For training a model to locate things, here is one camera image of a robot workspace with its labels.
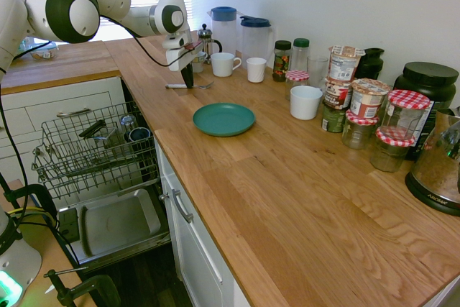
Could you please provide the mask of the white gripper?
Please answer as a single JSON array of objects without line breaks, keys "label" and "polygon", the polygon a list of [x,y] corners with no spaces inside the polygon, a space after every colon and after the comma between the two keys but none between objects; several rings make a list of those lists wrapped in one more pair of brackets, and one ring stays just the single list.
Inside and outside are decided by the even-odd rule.
[{"label": "white gripper", "polygon": [[193,66],[191,64],[193,60],[192,50],[185,47],[166,50],[166,59],[171,71],[181,71],[185,87],[192,88],[194,86]]}]

